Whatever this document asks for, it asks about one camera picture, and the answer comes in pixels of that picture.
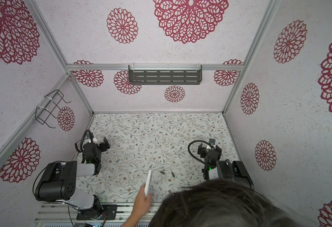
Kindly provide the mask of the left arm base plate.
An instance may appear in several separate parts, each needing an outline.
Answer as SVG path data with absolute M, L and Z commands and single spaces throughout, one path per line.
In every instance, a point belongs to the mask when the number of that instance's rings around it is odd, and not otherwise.
M 79 210 L 76 220 L 114 220 L 117 208 L 118 206 L 114 204 L 96 205 L 87 210 Z

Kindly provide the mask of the aluminium front rail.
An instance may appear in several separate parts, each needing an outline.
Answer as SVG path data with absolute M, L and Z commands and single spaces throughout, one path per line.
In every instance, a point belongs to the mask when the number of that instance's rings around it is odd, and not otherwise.
M 107 213 L 106 222 L 125 222 L 133 210 L 132 203 L 103 203 Z M 61 203 L 43 203 L 34 223 L 86 223 L 103 222 L 104 217 L 98 219 L 80 218 L 80 213 L 75 208 Z

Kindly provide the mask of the white remote control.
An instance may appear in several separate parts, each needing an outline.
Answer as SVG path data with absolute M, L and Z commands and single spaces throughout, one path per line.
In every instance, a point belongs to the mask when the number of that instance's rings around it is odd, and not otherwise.
M 144 187 L 144 193 L 145 193 L 146 197 L 149 194 L 151 180 L 152 180 L 152 170 L 149 170 L 148 175 L 147 175 L 147 180 L 145 183 L 145 187 Z

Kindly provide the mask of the dark grey wall shelf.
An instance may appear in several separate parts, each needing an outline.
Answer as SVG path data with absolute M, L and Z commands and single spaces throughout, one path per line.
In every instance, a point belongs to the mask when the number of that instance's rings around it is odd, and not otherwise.
M 203 79 L 201 65 L 192 67 L 128 66 L 128 80 L 132 85 L 200 85 Z

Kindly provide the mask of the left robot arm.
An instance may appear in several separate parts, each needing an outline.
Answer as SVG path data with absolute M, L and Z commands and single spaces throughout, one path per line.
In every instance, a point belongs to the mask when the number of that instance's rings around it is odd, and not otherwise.
M 47 165 L 37 186 L 33 186 L 34 197 L 38 201 L 61 202 L 78 211 L 77 220 L 106 219 L 107 212 L 100 199 L 87 194 L 76 186 L 76 180 L 82 176 L 94 176 L 100 173 L 102 153 L 110 149 L 106 138 L 102 142 L 91 139 L 80 151 L 84 156 L 77 161 L 56 161 Z

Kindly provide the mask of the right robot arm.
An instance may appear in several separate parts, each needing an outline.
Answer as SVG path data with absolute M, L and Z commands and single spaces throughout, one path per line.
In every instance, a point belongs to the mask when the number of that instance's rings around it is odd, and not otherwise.
M 242 161 L 221 159 L 221 148 L 202 144 L 198 146 L 197 154 L 203 159 L 202 169 L 204 180 L 227 179 L 254 190 L 253 181 Z

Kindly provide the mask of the person's bare hand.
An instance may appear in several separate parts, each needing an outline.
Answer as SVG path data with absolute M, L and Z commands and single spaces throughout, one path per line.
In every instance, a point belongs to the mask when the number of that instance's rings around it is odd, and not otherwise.
M 145 194 L 145 184 L 143 184 L 135 198 L 131 216 L 141 219 L 146 213 L 148 213 L 151 206 L 151 200 L 152 194 Z

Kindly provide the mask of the person's bare forearm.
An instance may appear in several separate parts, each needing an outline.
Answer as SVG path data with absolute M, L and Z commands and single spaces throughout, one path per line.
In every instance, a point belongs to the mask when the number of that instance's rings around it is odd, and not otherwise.
M 131 216 L 122 224 L 122 227 L 136 227 L 141 218 L 142 215 L 131 214 Z

